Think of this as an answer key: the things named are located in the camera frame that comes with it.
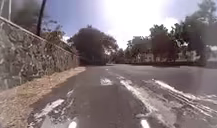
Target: tree canopy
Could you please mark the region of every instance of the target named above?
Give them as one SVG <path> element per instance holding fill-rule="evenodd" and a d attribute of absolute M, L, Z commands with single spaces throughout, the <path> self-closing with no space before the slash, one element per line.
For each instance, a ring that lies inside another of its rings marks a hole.
<path fill-rule="evenodd" d="M 79 30 L 71 40 L 81 56 L 82 64 L 103 64 L 106 54 L 117 51 L 116 40 L 100 30 L 87 26 Z"/>

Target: lane line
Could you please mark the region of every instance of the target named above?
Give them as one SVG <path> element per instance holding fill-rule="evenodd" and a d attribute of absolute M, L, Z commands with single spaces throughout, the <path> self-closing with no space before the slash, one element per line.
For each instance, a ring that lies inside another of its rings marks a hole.
<path fill-rule="evenodd" d="M 113 85 L 113 82 L 108 78 L 101 78 L 100 84 L 103 86 Z"/>

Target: white road marking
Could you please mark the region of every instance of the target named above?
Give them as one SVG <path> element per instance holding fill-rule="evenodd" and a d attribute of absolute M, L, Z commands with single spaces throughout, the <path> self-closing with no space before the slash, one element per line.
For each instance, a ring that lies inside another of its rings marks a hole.
<path fill-rule="evenodd" d="M 145 119 L 142 119 L 142 120 L 141 120 L 141 126 L 142 126 L 143 128 L 150 128 L 150 126 L 149 126 L 149 124 L 148 124 L 148 121 L 145 120 Z"/>
<path fill-rule="evenodd" d="M 113 85 L 113 82 L 109 80 L 108 78 L 101 78 L 100 84 L 103 86 L 107 86 L 107 85 Z"/>
<path fill-rule="evenodd" d="M 198 111 L 200 111 L 204 115 L 212 117 L 212 115 L 210 113 L 217 113 L 217 111 L 214 109 L 211 109 L 211 108 L 204 106 L 202 104 L 196 104 L 196 103 L 192 102 L 193 100 L 203 100 L 203 101 L 212 102 L 212 103 L 217 105 L 217 101 L 214 101 L 211 99 L 205 99 L 203 97 L 195 96 L 195 95 L 189 94 L 189 93 L 184 93 L 182 91 L 175 89 L 174 87 L 171 87 L 167 83 L 160 81 L 160 80 L 153 80 L 153 81 L 154 81 L 154 83 L 156 83 L 156 86 L 158 85 L 162 89 L 169 90 L 170 91 L 169 93 L 174 94 L 174 97 L 176 97 L 178 100 L 181 100 L 181 102 L 187 103 L 188 105 L 190 105 L 194 109 L 197 109 Z"/>
<path fill-rule="evenodd" d="M 69 91 L 66 96 L 70 97 L 72 93 L 73 93 L 73 90 Z"/>
<path fill-rule="evenodd" d="M 34 117 L 36 119 L 39 119 L 45 115 L 47 115 L 49 112 L 51 112 L 54 108 L 56 108 L 57 106 L 61 105 L 64 102 L 63 99 L 58 99 L 50 104 L 47 104 L 46 107 L 44 109 L 42 109 L 41 113 L 36 113 L 34 115 Z"/>
<path fill-rule="evenodd" d="M 69 125 L 68 128 L 76 128 L 77 127 L 77 123 L 75 121 L 72 121 Z"/>

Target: vegetation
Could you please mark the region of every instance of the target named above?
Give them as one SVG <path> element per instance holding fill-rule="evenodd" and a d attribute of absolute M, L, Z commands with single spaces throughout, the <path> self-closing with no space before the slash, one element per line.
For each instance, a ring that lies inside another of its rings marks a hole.
<path fill-rule="evenodd" d="M 198 7 L 170 31 L 164 25 L 154 25 L 149 36 L 134 37 L 128 41 L 124 55 L 119 50 L 114 61 L 121 63 L 117 57 L 121 53 L 121 58 L 125 58 L 122 63 L 141 62 L 142 55 L 151 53 L 155 62 L 171 62 L 176 61 L 179 52 L 187 58 L 186 52 L 195 51 L 200 56 L 199 64 L 204 65 L 208 46 L 217 46 L 217 8 L 212 0 L 203 0 Z"/>
<path fill-rule="evenodd" d="M 78 50 L 81 64 L 105 64 L 107 55 L 118 49 L 113 37 L 92 26 L 80 29 L 69 42 Z"/>
<path fill-rule="evenodd" d="M 128 41 L 125 50 L 118 49 L 116 40 L 100 30 L 87 26 L 69 39 L 69 45 L 76 47 L 82 64 L 140 63 L 145 56 L 152 54 L 154 62 L 175 62 L 182 53 L 195 51 L 201 65 L 206 63 L 209 46 L 217 46 L 217 7 L 212 0 L 203 0 L 198 4 L 198 10 L 187 16 L 180 23 L 176 23 L 171 30 L 163 24 L 150 28 L 149 36 L 135 36 Z M 26 1 L 25 6 L 16 12 L 13 22 L 24 28 L 36 32 L 40 5 Z M 42 26 L 42 37 L 59 45 L 58 42 L 65 34 L 56 21 L 46 21 Z"/>

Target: sky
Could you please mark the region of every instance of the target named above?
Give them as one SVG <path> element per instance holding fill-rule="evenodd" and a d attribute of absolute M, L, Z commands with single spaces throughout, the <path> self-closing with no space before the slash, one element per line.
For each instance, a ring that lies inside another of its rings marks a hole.
<path fill-rule="evenodd" d="M 66 38 L 93 27 L 113 36 L 121 48 L 133 36 L 147 36 L 154 24 L 171 28 L 197 10 L 200 0 L 47 0 L 46 13 Z"/>

